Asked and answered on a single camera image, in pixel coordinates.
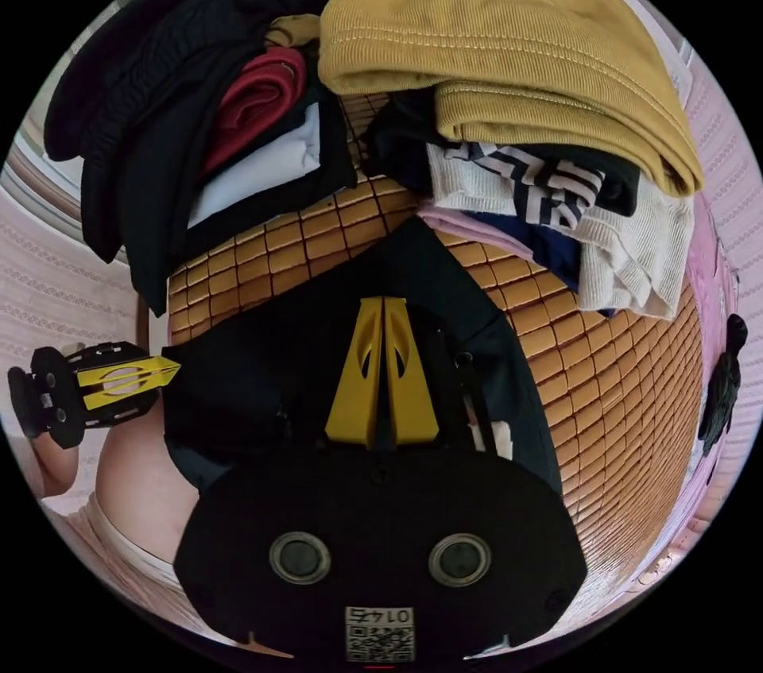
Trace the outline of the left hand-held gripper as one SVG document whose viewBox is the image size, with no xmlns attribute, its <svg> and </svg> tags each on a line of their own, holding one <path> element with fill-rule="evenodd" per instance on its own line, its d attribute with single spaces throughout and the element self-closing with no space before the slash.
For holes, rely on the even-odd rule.
<svg viewBox="0 0 763 673">
<path fill-rule="evenodd" d="M 146 414 L 179 370 L 179 363 L 133 343 L 102 343 L 68 355 L 44 346 L 34 350 L 28 369 L 11 367 L 7 380 L 25 437 L 49 434 L 72 448 L 89 429 Z"/>
</svg>

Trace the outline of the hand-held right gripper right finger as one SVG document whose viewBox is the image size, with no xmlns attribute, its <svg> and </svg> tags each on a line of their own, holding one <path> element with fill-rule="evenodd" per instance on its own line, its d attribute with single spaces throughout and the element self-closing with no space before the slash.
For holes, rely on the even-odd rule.
<svg viewBox="0 0 763 673">
<path fill-rule="evenodd" d="M 394 442 L 433 442 L 439 425 L 403 298 L 385 298 L 385 359 Z"/>
</svg>

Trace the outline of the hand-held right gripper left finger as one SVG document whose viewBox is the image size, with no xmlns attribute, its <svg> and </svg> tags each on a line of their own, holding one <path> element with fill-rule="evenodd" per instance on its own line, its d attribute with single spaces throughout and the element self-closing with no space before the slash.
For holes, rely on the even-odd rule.
<svg viewBox="0 0 763 673">
<path fill-rule="evenodd" d="M 383 299 L 360 300 L 353 334 L 325 425 L 330 441 L 370 445 L 374 441 L 382 364 Z"/>
</svg>

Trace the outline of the person's left hand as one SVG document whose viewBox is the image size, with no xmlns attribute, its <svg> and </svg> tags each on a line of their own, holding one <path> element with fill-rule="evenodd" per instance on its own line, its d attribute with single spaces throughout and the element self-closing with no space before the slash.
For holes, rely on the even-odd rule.
<svg viewBox="0 0 763 673">
<path fill-rule="evenodd" d="M 79 448 L 62 448 L 49 434 L 31 441 L 43 481 L 41 497 L 66 494 L 76 481 L 79 469 Z"/>
</svg>

